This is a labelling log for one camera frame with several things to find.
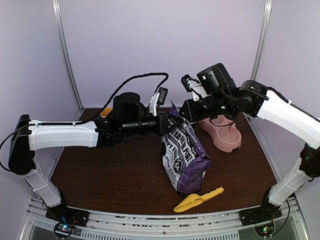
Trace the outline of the purple pet food bag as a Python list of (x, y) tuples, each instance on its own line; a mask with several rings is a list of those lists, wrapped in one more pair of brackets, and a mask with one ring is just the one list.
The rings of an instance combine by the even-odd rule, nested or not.
[(161, 137), (161, 158), (168, 179), (180, 196), (202, 189), (212, 161), (189, 121), (184, 120), (180, 126)]

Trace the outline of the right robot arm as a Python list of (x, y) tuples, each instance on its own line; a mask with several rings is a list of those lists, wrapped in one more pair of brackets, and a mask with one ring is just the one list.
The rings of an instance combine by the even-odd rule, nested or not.
[(256, 210), (259, 220), (268, 220), (285, 200), (306, 182), (320, 176), (320, 120), (294, 105), (273, 87), (246, 80), (237, 87), (222, 63), (200, 71), (196, 78), (181, 78), (185, 90), (193, 94), (179, 113), (194, 123), (226, 115), (234, 120), (239, 113), (274, 123), (305, 142), (299, 159), (284, 179), (265, 192)]

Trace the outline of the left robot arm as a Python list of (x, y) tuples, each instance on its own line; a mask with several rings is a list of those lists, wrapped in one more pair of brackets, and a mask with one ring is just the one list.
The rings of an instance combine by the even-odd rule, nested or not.
[(21, 115), (12, 134), (8, 167), (22, 176), (44, 201), (49, 212), (61, 222), (72, 218), (61, 190), (41, 173), (34, 161), (35, 151), (55, 147), (106, 148), (132, 135), (168, 134), (184, 121), (168, 112), (157, 112), (163, 102), (160, 93), (151, 98), (152, 109), (140, 115), (143, 104), (134, 92), (125, 92), (113, 100), (113, 108), (106, 117), (88, 122), (44, 122)]

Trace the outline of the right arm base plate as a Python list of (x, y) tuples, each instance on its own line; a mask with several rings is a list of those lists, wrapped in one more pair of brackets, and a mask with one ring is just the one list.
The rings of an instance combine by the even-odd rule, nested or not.
[(238, 212), (242, 226), (256, 225), (268, 222), (282, 216), (279, 206), (261, 205)]

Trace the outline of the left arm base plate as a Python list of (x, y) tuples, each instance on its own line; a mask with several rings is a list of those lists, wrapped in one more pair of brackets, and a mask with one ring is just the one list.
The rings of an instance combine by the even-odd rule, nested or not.
[(90, 213), (86, 210), (58, 205), (49, 207), (46, 210), (45, 217), (71, 226), (86, 227), (89, 215)]

